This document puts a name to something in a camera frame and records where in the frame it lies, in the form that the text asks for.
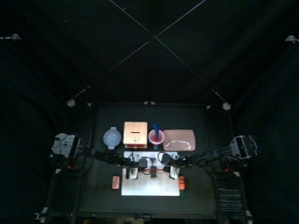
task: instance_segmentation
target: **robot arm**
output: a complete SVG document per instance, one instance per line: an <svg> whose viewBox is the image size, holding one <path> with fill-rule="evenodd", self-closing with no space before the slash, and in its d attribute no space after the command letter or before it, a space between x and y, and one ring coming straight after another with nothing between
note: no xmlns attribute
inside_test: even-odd
<svg viewBox="0 0 299 224"><path fill-rule="evenodd" d="M123 157L118 153L94 151L90 147L85 147L82 145L80 138L74 135L60 133L55 137L51 149L54 154L63 157L67 161L64 162L67 167L70 167L70 162L78 155L93 157L97 160L127 168L131 179L137 179L138 170L143 170L147 167L146 159L137 162L130 157ZM182 168L191 167L194 165L206 167L215 161L231 164L237 161L250 159L253 156L258 155L258 145L253 136L237 136L234 137L229 147L219 150L206 151L203 154L173 158L166 152L161 153L163 154L161 160L165 164L165 170L171 173L171 178L177 179Z"/></svg>

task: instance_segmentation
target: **black wall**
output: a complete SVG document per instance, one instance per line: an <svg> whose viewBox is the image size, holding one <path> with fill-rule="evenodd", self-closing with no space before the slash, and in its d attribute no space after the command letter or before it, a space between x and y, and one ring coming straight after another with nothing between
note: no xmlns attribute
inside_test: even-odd
<svg viewBox="0 0 299 224"><path fill-rule="evenodd" d="M46 205L47 153L66 111L40 73L3 43L0 52L0 223L27 223Z"/></svg>
<svg viewBox="0 0 299 224"><path fill-rule="evenodd" d="M269 223L299 221L299 45L286 51L234 110L239 134L258 136L261 156L247 173L251 212Z"/></svg>

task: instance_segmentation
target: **orange box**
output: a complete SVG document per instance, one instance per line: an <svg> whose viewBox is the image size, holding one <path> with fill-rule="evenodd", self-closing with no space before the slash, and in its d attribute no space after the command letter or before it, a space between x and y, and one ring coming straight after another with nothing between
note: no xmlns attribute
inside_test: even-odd
<svg viewBox="0 0 299 224"><path fill-rule="evenodd" d="M127 148L147 148L147 122L126 122L123 142Z"/></svg>

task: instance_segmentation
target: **round object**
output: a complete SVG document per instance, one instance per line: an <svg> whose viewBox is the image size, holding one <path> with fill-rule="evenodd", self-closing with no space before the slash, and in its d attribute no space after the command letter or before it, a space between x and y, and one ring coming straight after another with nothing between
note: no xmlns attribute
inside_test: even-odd
<svg viewBox="0 0 299 224"><path fill-rule="evenodd" d="M117 127L111 127L110 130L106 132L103 136L103 141L107 147L114 150L115 147L119 145L122 140L122 135L118 131Z"/></svg>

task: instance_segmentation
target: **pink tray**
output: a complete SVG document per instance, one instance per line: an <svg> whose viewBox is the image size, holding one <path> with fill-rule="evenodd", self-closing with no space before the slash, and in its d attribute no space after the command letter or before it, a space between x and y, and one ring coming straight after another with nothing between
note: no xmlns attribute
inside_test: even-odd
<svg viewBox="0 0 299 224"><path fill-rule="evenodd" d="M195 150L195 136L191 129L167 129L163 133L163 149L166 151Z"/></svg>

